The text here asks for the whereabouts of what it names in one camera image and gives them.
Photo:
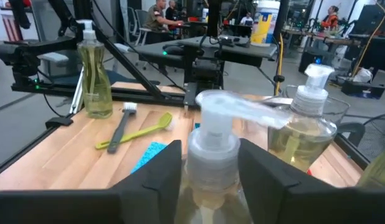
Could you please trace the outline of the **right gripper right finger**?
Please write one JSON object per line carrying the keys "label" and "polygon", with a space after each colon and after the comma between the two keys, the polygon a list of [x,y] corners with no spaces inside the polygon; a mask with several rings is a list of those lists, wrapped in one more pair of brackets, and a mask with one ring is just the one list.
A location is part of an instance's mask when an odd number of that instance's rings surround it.
{"label": "right gripper right finger", "polygon": [[238,165],[254,224],[385,224],[385,189],[336,188],[247,139]]}

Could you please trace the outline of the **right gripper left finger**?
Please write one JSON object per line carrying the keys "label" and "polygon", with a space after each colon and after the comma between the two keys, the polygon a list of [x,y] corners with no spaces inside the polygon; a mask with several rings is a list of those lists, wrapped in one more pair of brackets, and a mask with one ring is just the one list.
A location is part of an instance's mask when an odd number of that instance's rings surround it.
{"label": "right gripper left finger", "polygon": [[0,191],[0,224],[173,224],[181,141],[102,190]]}

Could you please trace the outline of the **blue kitchen sponge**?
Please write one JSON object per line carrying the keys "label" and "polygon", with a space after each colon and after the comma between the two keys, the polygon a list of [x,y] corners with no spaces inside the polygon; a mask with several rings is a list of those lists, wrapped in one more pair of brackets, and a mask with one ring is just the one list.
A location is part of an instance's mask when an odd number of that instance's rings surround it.
{"label": "blue kitchen sponge", "polygon": [[148,163],[152,158],[154,158],[158,153],[160,153],[167,145],[160,142],[151,142],[147,150],[140,157],[132,171],[131,174],[137,171],[139,168]]}

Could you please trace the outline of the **grey round-head dish brush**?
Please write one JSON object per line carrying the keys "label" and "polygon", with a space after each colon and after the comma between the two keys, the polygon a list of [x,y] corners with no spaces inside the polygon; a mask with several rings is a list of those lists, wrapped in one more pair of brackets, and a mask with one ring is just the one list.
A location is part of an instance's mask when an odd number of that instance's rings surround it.
{"label": "grey round-head dish brush", "polygon": [[125,126],[128,121],[128,117],[130,115],[133,115],[136,113],[137,110],[137,104],[132,102],[125,102],[123,104],[123,116],[121,118],[121,121],[116,128],[115,132],[113,133],[112,139],[108,145],[107,153],[114,154],[116,153],[118,146],[120,144],[120,141],[123,137]]}

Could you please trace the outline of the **clear plastic bin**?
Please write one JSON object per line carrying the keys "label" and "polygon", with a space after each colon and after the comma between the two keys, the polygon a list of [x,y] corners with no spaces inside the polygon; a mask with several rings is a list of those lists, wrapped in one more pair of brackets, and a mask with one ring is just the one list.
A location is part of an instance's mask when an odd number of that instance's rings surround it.
{"label": "clear plastic bin", "polygon": [[[282,96],[285,98],[294,98],[297,92],[297,88],[298,87],[295,85],[287,85],[282,90]],[[349,108],[350,104],[347,102],[329,95],[324,104],[323,117],[329,121],[332,121],[338,126]]]}

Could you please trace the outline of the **white light strip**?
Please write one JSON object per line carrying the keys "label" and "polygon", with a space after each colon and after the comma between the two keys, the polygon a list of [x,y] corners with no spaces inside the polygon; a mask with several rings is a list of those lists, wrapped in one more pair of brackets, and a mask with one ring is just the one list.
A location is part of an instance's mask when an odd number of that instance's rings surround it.
{"label": "white light strip", "polygon": [[69,110],[70,114],[77,114],[83,105],[83,96],[82,96],[83,73],[84,73],[84,67],[82,67],[81,69],[80,76],[78,78],[78,83],[75,89],[75,93],[72,98],[72,103]]}

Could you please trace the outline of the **white bag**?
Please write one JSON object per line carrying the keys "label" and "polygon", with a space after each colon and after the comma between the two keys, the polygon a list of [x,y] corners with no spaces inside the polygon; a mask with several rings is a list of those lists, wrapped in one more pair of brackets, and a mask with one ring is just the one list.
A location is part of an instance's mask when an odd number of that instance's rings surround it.
{"label": "white bag", "polygon": [[361,68],[357,74],[353,77],[354,82],[358,83],[371,83],[373,79],[373,74],[370,70]]}

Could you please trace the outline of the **black speaker box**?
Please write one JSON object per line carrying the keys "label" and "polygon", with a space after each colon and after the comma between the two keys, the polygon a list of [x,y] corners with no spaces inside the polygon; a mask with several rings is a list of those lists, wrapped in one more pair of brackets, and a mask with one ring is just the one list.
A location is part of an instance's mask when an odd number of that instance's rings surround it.
{"label": "black speaker box", "polygon": [[323,60],[323,56],[321,55],[319,50],[315,49],[315,50],[304,51],[302,53],[298,71],[300,73],[304,73],[310,64],[312,63],[321,64],[322,60]]}

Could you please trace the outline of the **white flat item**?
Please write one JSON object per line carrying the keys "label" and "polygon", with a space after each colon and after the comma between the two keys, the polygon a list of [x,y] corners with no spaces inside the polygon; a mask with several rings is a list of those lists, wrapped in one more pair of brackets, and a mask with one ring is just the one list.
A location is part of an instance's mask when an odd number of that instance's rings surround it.
{"label": "white flat item", "polygon": [[69,58],[67,56],[56,53],[56,52],[38,55],[37,57],[41,60],[46,60],[46,61],[50,61],[50,62],[54,62],[54,63],[65,63],[69,60]]}

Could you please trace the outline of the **dark grey desk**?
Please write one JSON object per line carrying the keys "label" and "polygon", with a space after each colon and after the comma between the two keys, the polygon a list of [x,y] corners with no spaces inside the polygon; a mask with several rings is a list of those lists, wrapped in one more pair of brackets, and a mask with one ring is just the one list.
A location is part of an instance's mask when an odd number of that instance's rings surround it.
{"label": "dark grey desk", "polygon": [[[129,52],[139,53],[142,60],[149,60],[153,63],[163,63],[170,67],[176,68],[190,68],[195,61],[199,47],[203,50],[214,49],[219,50],[219,45],[214,41],[210,42],[208,38],[201,42],[201,37],[193,37],[188,39],[173,40],[168,42],[160,42],[155,44],[148,44],[129,49]],[[165,45],[183,45],[186,53],[184,55],[165,55],[163,47]],[[240,63],[244,65],[251,65],[259,67],[264,58],[271,58],[275,55],[276,45],[272,44],[268,47],[256,47],[250,45],[248,47],[241,46],[222,46],[222,50],[217,54],[222,61]]]}

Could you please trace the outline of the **black device green light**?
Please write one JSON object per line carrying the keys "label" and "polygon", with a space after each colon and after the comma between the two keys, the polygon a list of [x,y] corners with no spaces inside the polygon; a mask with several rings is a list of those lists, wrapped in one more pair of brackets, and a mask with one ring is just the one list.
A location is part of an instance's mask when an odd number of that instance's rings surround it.
{"label": "black device green light", "polygon": [[23,40],[0,44],[0,59],[12,68],[14,83],[11,89],[38,93],[56,87],[53,79],[39,69],[43,60],[37,56],[51,52],[60,54],[61,50],[76,48],[77,39],[69,36],[46,42]]}

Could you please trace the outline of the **black computer mouse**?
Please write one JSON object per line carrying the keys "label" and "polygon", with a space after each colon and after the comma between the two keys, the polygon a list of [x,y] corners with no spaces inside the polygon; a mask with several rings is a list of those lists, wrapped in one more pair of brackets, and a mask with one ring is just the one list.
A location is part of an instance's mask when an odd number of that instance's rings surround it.
{"label": "black computer mouse", "polygon": [[163,55],[184,56],[186,51],[183,44],[166,44],[163,46]]}

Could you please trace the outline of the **grey office chair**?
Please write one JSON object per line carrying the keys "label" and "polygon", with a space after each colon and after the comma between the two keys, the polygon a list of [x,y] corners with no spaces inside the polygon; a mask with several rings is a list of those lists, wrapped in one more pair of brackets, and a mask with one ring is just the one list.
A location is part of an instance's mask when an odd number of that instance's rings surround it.
{"label": "grey office chair", "polygon": [[137,36],[135,45],[145,45],[148,33],[151,32],[151,29],[143,27],[146,19],[148,18],[148,12],[141,9],[133,9],[132,7],[128,7],[128,15],[133,19],[133,30],[131,33]]}

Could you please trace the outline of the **person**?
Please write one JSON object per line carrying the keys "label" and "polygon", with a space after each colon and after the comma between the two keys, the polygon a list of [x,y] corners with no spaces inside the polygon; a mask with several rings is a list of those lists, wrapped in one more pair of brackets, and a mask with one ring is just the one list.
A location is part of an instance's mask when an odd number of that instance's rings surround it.
{"label": "person", "polygon": [[147,14],[146,21],[143,25],[144,28],[147,28],[152,31],[162,31],[165,30],[165,26],[179,26],[184,24],[183,21],[173,21],[165,18],[163,16],[163,10],[166,6],[166,0],[156,0],[156,4],[152,5]]}
{"label": "person", "polygon": [[254,20],[252,18],[252,14],[248,12],[241,20],[240,20],[240,25],[242,26],[252,26],[254,23]]}
{"label": "person", "polygon": [[165,16],[168,20],[175,21],[176,16],[176,1],[175,0],[169,0],[169,6],[166,9]]}
{"label": "person", "polygon": [[320,24],[320,29],[334,29],[338,25],[338,11],[337,6],[330,6],[328,14]]}

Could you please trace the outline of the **red white striped panel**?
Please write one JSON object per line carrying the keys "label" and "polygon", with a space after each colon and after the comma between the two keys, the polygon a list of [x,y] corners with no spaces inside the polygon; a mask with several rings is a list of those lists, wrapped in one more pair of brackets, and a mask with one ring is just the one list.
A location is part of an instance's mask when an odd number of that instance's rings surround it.
{"label": "red white striped panel", "polygon": [[12,14],[1,14],[2,22],[7,34],[7,40],[17,42],[23,40],[22,32]]}

